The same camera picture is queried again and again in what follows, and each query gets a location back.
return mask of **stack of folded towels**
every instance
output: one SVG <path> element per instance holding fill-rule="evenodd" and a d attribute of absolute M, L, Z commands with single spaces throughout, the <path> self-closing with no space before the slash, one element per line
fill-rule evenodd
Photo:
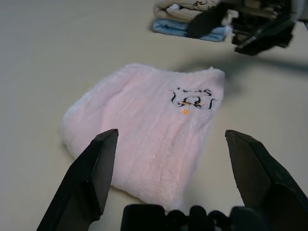
<path fill-rule="evenodd" d="M 185 27 L 197 15 L 216 6 L 218 0 L 157 0 L 154 6 L 156 20 L 153 30 L 162 34 L 185 36 Z M 226 26 L 215 28 L 202 40 L 221 42 L 229 29 Z"/>

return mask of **white table surface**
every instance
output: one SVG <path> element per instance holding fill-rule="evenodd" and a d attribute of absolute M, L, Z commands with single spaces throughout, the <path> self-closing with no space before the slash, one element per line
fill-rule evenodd
<path fill-rule="evenodd" d="M 0 230 L 32 231 L 72 163 L 58 127 L 66 109 L 101 78 L 129 63 L 173 71 L 226 72 L 225 99 L 185 194 L 229 213 L 242 205 L 226 129 L 263 142 L 308 194 L 308 32 L 297 25 L 288 49 L 258 57 L 212 43 L 152 33 L 153 1 L 0 1 Z M 119 230 L 137 199 L 111 189 L 91 231 Z"/>

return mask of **pink towel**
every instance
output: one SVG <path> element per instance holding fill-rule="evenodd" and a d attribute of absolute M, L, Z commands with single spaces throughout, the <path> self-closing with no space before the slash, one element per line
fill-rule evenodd
<path fill-rule="evenodd" d="M 112 185 L 166 210 L 181 206 L 223 97 L 224 73 L 177 73 L 131 64 L 103 78 L 64 115 L 61 136 L 77 158 L 117 128 Z"/>

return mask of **blue towel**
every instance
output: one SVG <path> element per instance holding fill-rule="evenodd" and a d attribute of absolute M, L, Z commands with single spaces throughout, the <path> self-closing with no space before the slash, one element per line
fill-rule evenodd
<path fill-rule="evenodd" d="M 185 37 L 185 27 L 187 24 L 188 23 L 157 18 L 153 23 L 153 30 L 166 35 Z M 210 34 L 203 36 L 200 39 L 211 42 L 222 42 L 225 39 L 225 30 L 225 27 L 217 27 L 212 30 Z"/>

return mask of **folded towel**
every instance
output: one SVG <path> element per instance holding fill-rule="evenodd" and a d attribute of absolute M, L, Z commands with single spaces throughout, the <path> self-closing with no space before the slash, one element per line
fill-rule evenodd
<path fill-rule="evenodd" d="M 77 158 L 117 128 L 112 185 L 166 210 L 179 208 L 223 97 L 224 73 L 176 73 L 131 64 L 103 78 L 64 115 L 61 136 Z"/>
<path fill-rule="evenodd" d="M 217 3 L 218 0 L 157 0 L 154 15 L 157 18 L 188 23 Z"/>
<path fill-rule="evenodd" d="M 153 23 L 153 30 L 166 35 L 185 36 L 185 27 L 188 23 L 157 18 Z M 226 27 L 215 28 L 210 34 L 201 37 L 202 40 L 222 42 L 229 30 Z"/>

